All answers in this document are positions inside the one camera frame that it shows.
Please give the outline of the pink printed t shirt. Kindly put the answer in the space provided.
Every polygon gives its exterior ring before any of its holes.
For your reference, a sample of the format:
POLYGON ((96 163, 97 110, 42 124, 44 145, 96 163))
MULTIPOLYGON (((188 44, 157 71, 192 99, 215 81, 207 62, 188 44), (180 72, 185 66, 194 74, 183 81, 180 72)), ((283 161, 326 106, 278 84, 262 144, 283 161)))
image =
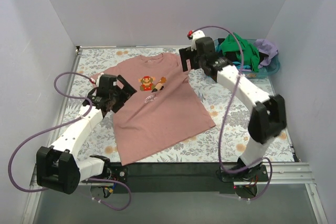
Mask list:
POLYGON ((176 54, 136 56, 103 73, 121 75, 137 90, 112 118, 122 165, 152 156, 215 126, 176 54))

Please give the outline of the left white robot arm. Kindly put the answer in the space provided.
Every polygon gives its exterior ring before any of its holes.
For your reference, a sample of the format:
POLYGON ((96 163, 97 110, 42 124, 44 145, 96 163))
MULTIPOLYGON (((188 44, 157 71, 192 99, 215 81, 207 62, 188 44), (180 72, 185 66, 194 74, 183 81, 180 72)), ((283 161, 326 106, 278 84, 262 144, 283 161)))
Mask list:
POLYGON ((49 147, 36 153, 36 178, 41 187, 72 194, 79 183, 91 178, 108 178, 110 160, 91 155, 79 161, 78 153, 93 129, 108 113, 117 113, 136 93, 121 76, 101 74, 96 87, 83 98, 74 122, 49 147))

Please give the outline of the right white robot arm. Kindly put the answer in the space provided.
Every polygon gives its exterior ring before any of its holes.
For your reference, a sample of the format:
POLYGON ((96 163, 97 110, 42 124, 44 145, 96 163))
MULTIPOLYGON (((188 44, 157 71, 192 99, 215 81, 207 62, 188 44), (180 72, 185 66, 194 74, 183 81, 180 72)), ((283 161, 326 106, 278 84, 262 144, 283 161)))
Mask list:
POLYGON ((179 50, 183 71, 202 69, 216 83, 232 92, 250 113, 249 141, 234 167, 221 166, 225 177, 247 177, 255 172, 274 139, 287 126, 285 100, 254 85, 236 66, 215 50, 210 37, 190 35, 191 45, 179 50))

